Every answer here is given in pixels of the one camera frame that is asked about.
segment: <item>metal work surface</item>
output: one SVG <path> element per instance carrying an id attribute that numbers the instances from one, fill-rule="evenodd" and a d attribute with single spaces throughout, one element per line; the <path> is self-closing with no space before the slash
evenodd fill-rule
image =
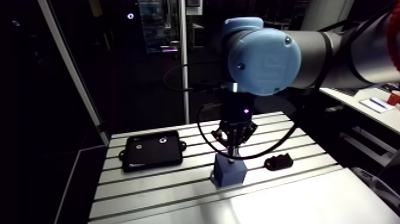
<path id="1" fill-rule="evenodd" d="M 259 127 L 250 140 L 240 149 L 241 155 L 251 155 L 264 151 L 277 142 L 293 125 L 293 122 L 283 113 L 260 114 L 254 116 L 254 122 Z M 204 122 L 202 127 L 206 133 L 209 133 L 216 129 L 217 125 L 218 122 Z M 127 137 L 165 130 L 178 130 L 181 140 L 187 143 L 187 149 L 183 152 L 183 163 L 179 166 L 143 170 L 129 174 L 123 173 L 117 155 L 124 148 Z M 207 135 L 207 138 L 213 140 L 211 135 Z M 219 149 L 223 149 L 215 141 L 213 143 Z M 294 160 L 291 168 L 275 172 L 262 168 L 266 158 L 284 153 L 289 153 Z M 253 218 L 261 218 L 262 216 L 268 219 L 269 215 L 266 216 L 265 213 L 269 213 L 268 210 L 274 206 L 276 208 L 272 210 L 272 213 L 274 213 L 273 217 L 275 218 L 280 217 L 280 212 L 285 219 L 302 216 L 311 217 L 311 210 L 314 209 L 314 212 L 317 213 L 316 209 L 325 203 L 316 203 L 318 197 L 338 197 L 337 194 L 341 189 L 341 187 L 336 186 L 341 182 L 334 182 L 332 187 L 336 187 L 338 191 L 332 191 L 334 194 L 331 196 L 323 195 L 325 186 L 312 189 L 306 182 L 304 184 L 299 183 L 300 190 L 292 189 L 290 191 L 288 186 L 291 186 L 293 182 L 319 175 L 324 176 L 327 173 L 334 175 L 337 171 L 343 170 L 331 156 L 326 154 L 300 129 L 296 130 L 274 152 L 245 161 L 249 171 L 241 185 L 227 188 L 216 188 L 213 185 L 210 181 L 210 172 L 213 169 L 214 157 L 214 151 L 204 143 L 196 124 L 114 135 L 110 142 L 110 148 L 92 204 L 89 223 L 254 223 L 256 220 Z M 361 181 L 355 176 L 353 181 L 358 181 L 358 185 L 362 185 Z M 323 183 L 316 181 L 315 184 L 322 185 Z M 284 187 L 285 192 L 288 193 L 284 200 L 279 200 L 279 190 L 274 190 L 281 187 Z M 365 189 L 360 188 L 363 191 L 369 191 L 366 186 Z M 317 191 L 316 196 L 312 198 L 312 201 L 307 201 L 307 195 L 313 191 Z M 305 206 L 298 204 L 300 201 L 293 204 L 292 199 L 303 200 L 305 206 L 313 207 L 306 209 Z M 391 215 L 389 212 L 391 210 L 385 207 L 386 205 L 379 198 L 376 197 L 375 200 L 378 201 L 379 206 L 382 204 L 382 209 L 387 214 Z M 359 204 L 354 203 L 350 203 L 349 206 L 359 206 Z M 290 209 L 291 213 L 296 212 L 296 215 L 288 217 L 282 214 L 282 210 L 278 211 L 284 205 Z M 301 211 L 303 210 L 306 210 L 307 213 L 302 214 Z M 252 217 L 254 213 L 258 212 L 257 216 Z M 324 219 L 307 220 L 308 223 L 313 221 L 319 223 L 317 221 Z"/>

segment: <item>purple light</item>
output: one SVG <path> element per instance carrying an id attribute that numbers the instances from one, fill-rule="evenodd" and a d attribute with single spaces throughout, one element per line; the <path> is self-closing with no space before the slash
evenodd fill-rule
<path id="1" fill-rule="evenodd" d="M 163 49 L 162 52 L 163 53 L 168 53 L 168 52 L 177 52 L 178 49 Z"/>

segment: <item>blue cube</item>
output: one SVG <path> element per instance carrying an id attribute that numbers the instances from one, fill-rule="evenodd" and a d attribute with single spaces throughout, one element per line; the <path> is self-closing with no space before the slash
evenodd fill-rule
<path id="1" fill-rule="evenodd" d="M 215 155 L 214 180 L 219 187 L 243 183 L 247 173 L 247 167 L 243 160 L 235 160 L 229 163 L 222 155 Z"/>

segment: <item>screw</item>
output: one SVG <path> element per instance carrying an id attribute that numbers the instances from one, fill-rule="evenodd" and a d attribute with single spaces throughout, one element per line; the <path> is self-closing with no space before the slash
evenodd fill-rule
<path id="1" fill-rule="evenodd" d="M 19 22 L 17 22 L 17 21 L 15 21 L 15 20 L 13 20 L 13 21 L 11 21 L 14 25 L 16 25 L 16 26 L 21 26 L 21 24 L 19 23 Z"/>
<path id="2" fill-rule="evenodd" d="M 239 64 L 237 64 L 237 68 L 239 69 L 239 70 L 243 70 L 243 69 L 245 69 L 245 65 L 243 64 L 243 63 L 239 63 Z"/>
<path id="3" fill-rule="evenodd" d="M 166 143 L 167 142 L 167 137 L 160 138 L 159 142 L 160 143 Z"/>
<path id="4" fill-rule="evenodd" d="M 290 37 L 286 37 L 285 38 L 285 44 L 290 44 L 290 43 L 292 43 L 292 40 L 291 40 L 291 38 Z"/>

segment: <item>robotic arm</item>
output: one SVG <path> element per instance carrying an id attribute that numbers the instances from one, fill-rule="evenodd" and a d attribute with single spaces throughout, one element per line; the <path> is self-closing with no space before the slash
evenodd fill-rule
<path id="1" fill-rule="evenodd" d="M 376 83 L 400 81 L 400 73 L 393 66 L 386 45 L 388 21 L 388 16 L 381 16 L 362 32 L 345 54 L 336 57 L 321 86 L 365 88 Z M 272 95 L 288 86 L 315 86 L 324 63 L 334 57 L 358 29 L 339 35 L 265 29 L 263 24 L 256 17 L 232 18 L 223 24 L 226 88 L 220 94 L 220 127 L 212 135 L 228 149 L 229 156 L 239 156 L 240 144 L 257 128 L 251 121 L 255 96 Z"/>

